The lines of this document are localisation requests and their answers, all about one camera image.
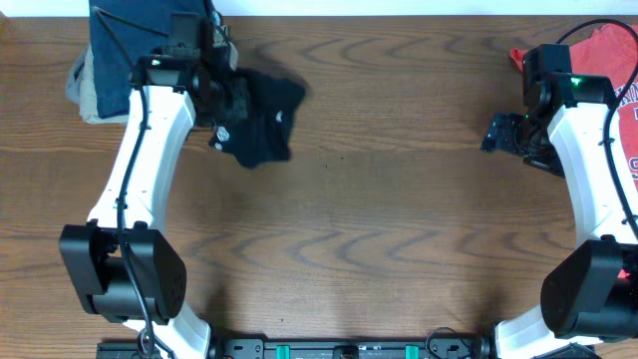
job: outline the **white wall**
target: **white wall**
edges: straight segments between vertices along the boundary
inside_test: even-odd
[[[637,15],[638,0],[213,0],[232,15]],[[88,16],[88,0],[0,0],[7,16]]]

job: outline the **red fabric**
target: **red fabric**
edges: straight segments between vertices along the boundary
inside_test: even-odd
[[[632,25],[638,31],[638,25]],[[509,56],[522,71],[525,50],[511,49]],[[594,30],[591,38],[569,48],[574,74],[607,76],[616,96],[629,80],[638,55],[636,43],[629,33],[616,25]],[[638,187],[638,82],[634,82],[618,109],[620,138],[636,187]]]

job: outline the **t-shirt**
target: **t-shirt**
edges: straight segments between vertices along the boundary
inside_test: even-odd
[[[638,32],[638,25],[632,25]],[[526,51],[511,49],[509,56],[522,71]],[[594,30],[587,40],[569,48],[574,74],[602,75],[611,80],[616,96],[622,91],[636,66],[638,55],[633,37],[623,28],[607,24]],[[638,188],[638,82],[634,82],[620,103],[620,138],[625,157]]]

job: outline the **navy blue fabric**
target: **navy blue fabric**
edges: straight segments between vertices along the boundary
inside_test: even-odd
[[[90,0],[91,6],[140,25],[168,33],[173,12],[194,12],[207,17],[202,0]],[[166,38],[106,18],[135,63],[140,56],[163,45]],[[89,21],[93,50],[98,115],[101,119],[129,112],[130,68],[118,46],[93,13]]]

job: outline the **wooden table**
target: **wooden table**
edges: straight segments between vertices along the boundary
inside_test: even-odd
[[[565,181],[479,144],[494,112],[521,111],[509,49],[585,19],[227,19],[242,66],[310,91],[288,164],[244,170],[208,132],[182,151],[167,238],[195,312],[225,333],[424,338],[537,304],[574,245]],[[0,39],[0,357],[90,358],[134,333],[84,313],[58,236],[85,221],[124,128],[64,97],[86,19],[10,19]]]

